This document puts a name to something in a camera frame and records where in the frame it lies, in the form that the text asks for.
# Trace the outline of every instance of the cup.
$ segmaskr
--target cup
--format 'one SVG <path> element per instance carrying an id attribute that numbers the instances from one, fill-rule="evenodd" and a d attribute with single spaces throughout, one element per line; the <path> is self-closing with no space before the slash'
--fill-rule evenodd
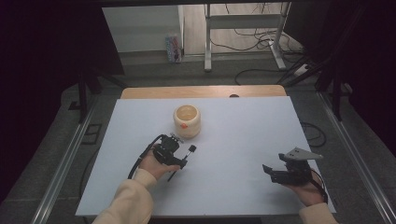
<path id="1" fill-rule="evenodd" d="M 175 110 L 176 133 L 183 138 L 193 138 L 201 131 L 201 112 L 193 105 L 181 105 Z"/>

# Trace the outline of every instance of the wooden table edge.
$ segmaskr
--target wooden table edge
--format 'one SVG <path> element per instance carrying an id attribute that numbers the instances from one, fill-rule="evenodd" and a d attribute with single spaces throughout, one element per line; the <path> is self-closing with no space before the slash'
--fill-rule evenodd
<path id="1" fill-rule="evenodd" d="M 126 88 L 121 99 L 172 99 L 172 98 L 222 98 L 287 96 L 280 85 L 245 86 L 179 86 Z"/>

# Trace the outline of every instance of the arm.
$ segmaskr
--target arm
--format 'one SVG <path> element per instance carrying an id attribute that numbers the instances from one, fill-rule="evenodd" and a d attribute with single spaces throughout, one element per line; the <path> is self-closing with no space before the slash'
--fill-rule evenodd
<path id="1" fill-rule="evenodd" d="M 153 208 L 149 188 L 153 187 L 163 174 L 179 168 L 176 165 L 160 164 L 150 151 L 140 163 L 134 179 L 124 180 L 120 184 L 111 205 L 102 211 L 93 223 L 148 223 Z"/>
<path id="2" fill-rule="evenodd" d="M 320 184 L 318 176 L 312 172 L 314 180 Z M 318 189 L 311 183 L 305 186 L 285 186 L 293 190 L 300 201 L 306 206 L 300 210 L 300 217 L 304 224 L 335 224 L 338 223 L 332 216 L 329 207 L 324 202 Z"/>

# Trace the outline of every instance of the wall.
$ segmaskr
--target wall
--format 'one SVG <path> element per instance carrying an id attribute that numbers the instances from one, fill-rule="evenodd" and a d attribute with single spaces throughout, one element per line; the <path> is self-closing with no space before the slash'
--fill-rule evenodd
<path id="1" fill-rule="evenodd" d="M 118 52 L 166 50 L 168 34 L 182 41 L 182 6 L 104 7 L 103 12 Z"/>

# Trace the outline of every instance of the metal stand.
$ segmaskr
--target metal stand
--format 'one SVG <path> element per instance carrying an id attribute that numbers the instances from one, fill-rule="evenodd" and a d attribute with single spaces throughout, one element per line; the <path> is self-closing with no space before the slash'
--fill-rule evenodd
<path id="1" fill-rule="evenodd" d="M 271 51 L 276 60 L 279 70 L 286 70 L 280 50 L 279 39 L 288 16 L 290 2 L 285 3 L 280 14 L 268 15 L 210 15 L 210 4 L 206 6 L 206 42 L 205 42 L 205 71 L 212 70 L 212 48 L 210 31 L 215 29 L 255 29 L 277 28 L 274 41 L 270 41 Z"/>

